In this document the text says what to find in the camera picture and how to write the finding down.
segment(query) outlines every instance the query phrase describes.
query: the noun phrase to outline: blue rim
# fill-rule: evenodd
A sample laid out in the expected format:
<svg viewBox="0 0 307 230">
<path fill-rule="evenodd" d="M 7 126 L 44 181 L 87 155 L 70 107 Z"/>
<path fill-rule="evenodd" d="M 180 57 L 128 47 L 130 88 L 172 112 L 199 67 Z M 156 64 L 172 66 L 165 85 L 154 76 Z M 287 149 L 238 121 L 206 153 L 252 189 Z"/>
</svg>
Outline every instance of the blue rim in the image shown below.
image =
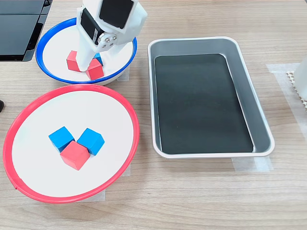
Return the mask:
<svg viewBox="0 0 307 230">
<path fill-rule="evenodd" d="M 137 48 L 138 48 L 138 43 L 136 38 L 133 39 L 133 53 L 131 55 L 130 60 L 128 61 L 128 63 L 126 65 L 124 65 L 123 68 L 121 68 L 119 71 L 107 76 L 107 77 L 103 77 L 103 78 L 99 78 L 96 80 L 87 80 L 87 81 L 72 81 L 72 80 L 65 80 L 62 78 L 58 78 L 57 76 L 53 75 L 52 73 L 49 72 L 49 70 L 46 68 L 44 61 L 43 61 L 43 52 L 45 49 L 45 46 L 47 44 L 47 42 L 59 31 L 70 27 L 70 26 L 74 26 L 77 23 L 77 18 L 71 18 L 68 19 L 66 21 L 61 22 L 60 24 L 57 24 L 56 26 L 54 26 L 53 28 L 51 28 L 47 33 L 45 33 L 45 35 L 40 39 L 40 41 L 38 42 L 37 48 L 36 48 L 36 61 L 38 63 L 38 66 L 42 69 L 42 71 L 47 74 L 48 76 L 58 80 L 58 81 L 62 81 L 65 83 L 69 83 L 69 84 L 92 84 L 92 83 L 98 83 L 98 82 L 102 82 L 102 81 L 106 81 L 109 80 L 113 77 L 115 77 L 116 75 L 120 74 L 122 71 L 124 71 L 125 68 L 128 67 L 128 65 L 130 65 L 130 63 L 133 61 Z"/>
</svg>

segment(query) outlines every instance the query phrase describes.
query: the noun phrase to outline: table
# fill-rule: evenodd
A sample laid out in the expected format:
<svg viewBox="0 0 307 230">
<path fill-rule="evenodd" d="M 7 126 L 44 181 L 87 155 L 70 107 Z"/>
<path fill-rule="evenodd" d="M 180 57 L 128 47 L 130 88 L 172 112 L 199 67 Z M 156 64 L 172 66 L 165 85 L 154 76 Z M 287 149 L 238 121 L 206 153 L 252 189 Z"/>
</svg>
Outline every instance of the table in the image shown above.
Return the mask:
<svg viewBox="0 0 307 230">
<path fill-rule="evenodd" d="M 130 81 L 108 87 L 135 108 L 141 126 L 131 176 L 106 200 L 43 204 L 15 190 L 0 161 L 0 229 L 305 230 L 307 145 L 266 64 L 300 62 L 307 54 L 304 0 L 141 0 L 149 17 L 138 37 Z M 55 0 L 44 34 L 75 17 L 81 1 Z M 231 159 L 165 160 L 151 144 L 147 46 L 159 38 L 224 35 L 238 41 L 275 137 L 271 172 L 236 172 Z M 0 149 L 15 117 L 34 99 L 64 86 L 35 58 L 0 63 Z"/>
</svg>

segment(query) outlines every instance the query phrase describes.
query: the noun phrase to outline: blue cube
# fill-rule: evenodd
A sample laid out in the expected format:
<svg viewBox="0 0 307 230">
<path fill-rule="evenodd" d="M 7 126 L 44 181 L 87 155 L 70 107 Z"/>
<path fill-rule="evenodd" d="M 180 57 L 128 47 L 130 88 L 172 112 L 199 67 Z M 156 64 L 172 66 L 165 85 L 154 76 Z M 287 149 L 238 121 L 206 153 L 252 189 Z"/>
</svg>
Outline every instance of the blue cube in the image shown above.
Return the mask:
<svg viewBox="0 0 307 230">
<path fill-rule="evenodd" d="M 104 64 L 102 63 L 102 59 L 101 59 L 101 56 L 100 56 L 99 53 L 95 54 L 95 57 L 93 57 L 93 59 L 97 59 L 97 61 L 99 61 L 102 66 L 104 66 Z"/>
<path fill-rule="evenodd" d="M 75 140 L 65 126 L 50 134 L 49 139 L 59 152 L 62 152 L 69 143 Z"/>
<path fill-rule="evenodd" d="M 96 156 L 101 147 L 104 145 L 105 140 L 102 135 L 87 128 L 77 140 L 77 143 L 87 148 L 89 153 Z"/>
</svg>

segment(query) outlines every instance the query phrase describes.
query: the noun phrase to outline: red cube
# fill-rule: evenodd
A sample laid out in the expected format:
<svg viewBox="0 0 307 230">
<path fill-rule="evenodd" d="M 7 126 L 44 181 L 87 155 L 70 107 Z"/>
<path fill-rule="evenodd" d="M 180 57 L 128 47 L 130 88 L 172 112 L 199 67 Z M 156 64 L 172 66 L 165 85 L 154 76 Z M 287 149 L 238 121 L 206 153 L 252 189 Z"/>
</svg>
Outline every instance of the red cube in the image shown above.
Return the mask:
<svg viewBox="0 0 307 230">
<path fill-rule="evenodd" d="M 75 141 L 72 141 L 60 155 L 67 165 L 76 170 L 80 170 L 85 162 L 90 158 L 90 153 L 87 148 Z"/>
<path fill-rule="evenodd" d="M 93 59 L 91 61 L 90 66 L 86 71 L 86 74 L 91 80 L 102 78 L 105 75 L 102 69 L 102 65 L 97 59 Z"/>
<path fill-rule="evenodd" d="M 76 61 L 77 51 L 71 51 L 71 53 L 68 55 L 66 61 L 67 61 L 67 67 L 69 70 L 81 72 L 79 70 L 77 61 Z"/>
</svg>

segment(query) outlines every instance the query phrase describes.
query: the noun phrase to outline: red rim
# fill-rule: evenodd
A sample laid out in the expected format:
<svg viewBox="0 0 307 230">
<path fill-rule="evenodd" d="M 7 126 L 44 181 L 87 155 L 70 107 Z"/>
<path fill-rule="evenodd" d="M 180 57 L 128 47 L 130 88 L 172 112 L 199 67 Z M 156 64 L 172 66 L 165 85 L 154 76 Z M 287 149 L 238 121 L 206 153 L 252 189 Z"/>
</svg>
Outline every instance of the red rim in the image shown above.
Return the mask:
<svg viewBox="0 0 307 230">
<path fill-rule="evenodd" d="M 80 195 L 75 195 L 75 196 L 69 196 L 69 197 L 52 197 L 52 196 L 47 196 L 47 195 L 42 195 L 31 188 L 29 188 L 21 178 L 19 178 L 14 165 L 12 161 L 12 146 L 14 142 L 14 138 L 16 136 L 16 133 L 22 123 L 25 121 L 25 119 L 39 106 L 42 104 L 46 103 L 47 101 L 51 100 L 52 98 L 55 98 L 57 96 L 60 96 L 62 94 L 68 93 L 68 92 L 73 92 L 73 91 L 94 91 L 94 92 L 100 92 L 104 93 L 108 96 L 113 97 L 117 101 L 119 101 L 128 111 L 132 124 L 133 124 L 133 143 L 132 147 L 130 150 L 130 153 L 125 161 L 125 163 L 121 166 L 121 168 L 118 170 L 116 174 L 114 174 L 107 182 L 103 183 L 99 187 L 80 194 Z M 89 198 L 102 190 L 106 189 L 109 187 L 114 181 L 116 181 L 126 170 L 126 168 L 130 165 L 134 154 L 137 150 L 138 144 L 139 144 L 139 139 L 140 139 L 140 127 L 139 127 L 139 121 L 137 118 L 137 115 L 132 107 L 132 105 L 127 101 L 126 98 L 124 98 L 121 94 L 118 92 L 109 89 L 104 86 L 99 86 L 99 85 L 90 85 L 90 84 L 76 84 L 76 85 L 69 85 L 65 86 L 56 90 L 53 90 L 51 92 L 48 92 L 44 94 L 43 96 L 37 98 L 35 101 L 30 103 L 14 120 L 13 124 L 11 125 L 5 141 L 3 145 L 3 164 L 4 168 L 6 171 L 6 174 L 8 178 L 10 179 L 11 183 L 13 186 L 18 189 L 20 192 L 25 194 L 26 196 L 37 200 L 41 202 L 46 202 L 46 203 L 53 203 L 53 204 L 62 204 L 62 203 L 71 203 L 79 200 L 83 200 L 86 198 Z"/>
</svg>

